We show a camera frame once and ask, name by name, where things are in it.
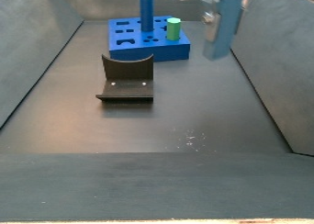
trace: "black surface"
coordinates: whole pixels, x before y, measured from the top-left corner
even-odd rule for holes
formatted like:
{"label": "black surface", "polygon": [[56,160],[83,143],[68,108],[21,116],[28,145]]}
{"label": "black surface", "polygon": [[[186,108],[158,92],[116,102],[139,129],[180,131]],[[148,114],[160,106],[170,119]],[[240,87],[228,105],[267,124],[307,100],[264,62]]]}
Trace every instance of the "black surface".
{"label": "black surface", "polygon": [[84,23],[0,132],[0,152],[290,151],[234,57],[202,56],[202,22],[183,30],[190,59],[155,63],[154,104],[103,105],[107,25]]}
{"label": "black surface", "polygon": [[291,154],[0,155],[0,221],[314,218],[313,166]]}
{"label": "black surface", "polygon": [[0,0],[0,128],[83,19],[64,0]]}
{"label": "black surface", "polygon": [[291,149],[310,155],[314,155],[313,10],[307,0],[252,0],[232,45]]}

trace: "hole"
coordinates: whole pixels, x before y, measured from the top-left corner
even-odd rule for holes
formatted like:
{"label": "hole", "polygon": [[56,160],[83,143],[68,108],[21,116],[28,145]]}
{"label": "hole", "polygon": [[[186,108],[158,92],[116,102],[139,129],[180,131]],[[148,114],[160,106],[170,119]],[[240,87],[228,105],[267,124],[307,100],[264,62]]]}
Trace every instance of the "hole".
{"label": "hole", "polygon": [[118,45],[122,45],[123,43],[135,44],[135,39],[120,39],[116,41]]}
{"label": "hole", "polygon": [[126,22],[116,22],[116,25],[128,25],[130,23],[126,21]]}

